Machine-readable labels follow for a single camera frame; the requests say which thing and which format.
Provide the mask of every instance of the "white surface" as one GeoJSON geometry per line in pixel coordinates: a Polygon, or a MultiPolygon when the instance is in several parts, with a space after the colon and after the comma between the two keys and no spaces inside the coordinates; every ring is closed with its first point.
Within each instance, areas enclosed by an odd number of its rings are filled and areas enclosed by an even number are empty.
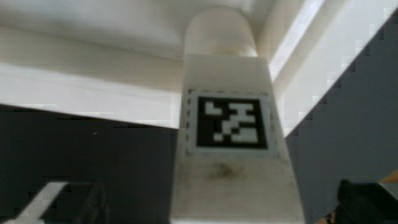
{"type": "Polygon", "coordinates": [[[0,103],[141,124],[179,122],[180,63],[0,28],[0,103]]]}
{"type": "MultiPolygon", "coordinates": [[[[264,38],[266,37],[269,38],[267,40],[259,40],[259,45],[264,44],[262,42],[267,41],[267,46],[259,46],[259,48],[257,48],[259,50],[264,51],[264,49],[260,49],[260,48],[266,48],[266,47],[275,48],[275,52],[271,52],[271,50],[267,50],[267,54],[273,53],[273,55],[266,56],[267,59],[269,59],[267,67],[269,67],[269,79],[271,79],[271,81],[276,78],[276,75],[280,73],[283,64],[289,60],[289,57],[291,57],[296,45],[299,43],[308,25],[312,23],[314,16],[319,12],[319,8],[323,6],[323,3],[324,3],[324,0],[305,0],[303,1],[298,12],[296,12],[296,15],[294,15],[294,17],[289,17],[291,19],[285,22],[285,25],[289,25],[289,27],[287,27],[285,33],[282,33],[282,38],[280,38],[282,41],[278,43],[278,46],[275,45],[269,36],[264,36],[264,38]]],[[[280,24],[280,22],[276,22],[275,20],[273,21],[269,20],[267,23],[264,23],[264,29],[266,29],[264,33],[273,32],[275,24],[271,24],[271,23],[280,24]]]]}
{"type": "Polygon", "coordinates": [[[193,17],[184,35],[184,54],[257,56],[250,24],[232,8],[212,7],[193,17]]]}
{"type": "Polygon", "coordinates": [[[239,10],[253,33],[273,0],[0,0],[0,24],[180,58],[186,25],[212,6],[239,10]]]}
{"type": "MultiPolygon", "coordinates": [[[[189,20],[212,5],[241,9],[255,37],[269,10],[269,1],[260,0],[0,0],[0,24],[180,58],[189,20]]],[[[257,38],[257,52],[267,61],[301,5],[303,0],[276,0],[271,7],[257,38]]],[[[398,0],[324,1],[289,49],[292,53],[273,83],[283,135],[312,109],[395,7],[398,0]]],[[[175,128],[180,67],[177,61],[131,51],[0,28],[3,104],[175,128]]]]}
{"type": "MultiPolygon", "coordinates": [[[[188,89],[267,94],[273,99],[262,59],[189,55],[184,72],[180,111],[188,106],[188,89]]],[[[303,223],[273,100],[269,105],[276,158],[255,153],[186,154],[186,115],[180,114],[170,212],[173,224],[303,223]]]]}
{"type": "MultiPolygon", "coordinates": [[[[280,0],[273,6],[259,39],[259,55],[267,61],[301,3],[303,0],[280,0]]],[[[273,81],[283,135],[324,95],[395,8],[398,0],[324,1],[273,81]]]]}

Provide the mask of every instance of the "white wall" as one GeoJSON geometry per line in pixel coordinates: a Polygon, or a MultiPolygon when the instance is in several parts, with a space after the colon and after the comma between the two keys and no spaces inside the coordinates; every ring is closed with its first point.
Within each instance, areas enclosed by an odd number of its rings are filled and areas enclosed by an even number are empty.
{"type": "Polygon", "coordinates": [[[180,62],[0,28],[0,103],[177,127],[180,62]]]}
{"type": "MultiPolygon", "coordinates": [[[[285,12],[298,12],[301,7],[301,4],[289,3],[296,9],[285,10],[282,4],[283,1],[276,1],[267,18],[269,24],[264,26],[259,38],[259,55],[267,61],[273,59],[285,38],[283,22],[291,21],[285,12]]],[[[395,7],[398,0],[324,1],[305,35],[289,49],[292,53],[280,72],[273,74],[283,135],[324,95],[395,7]]]]}

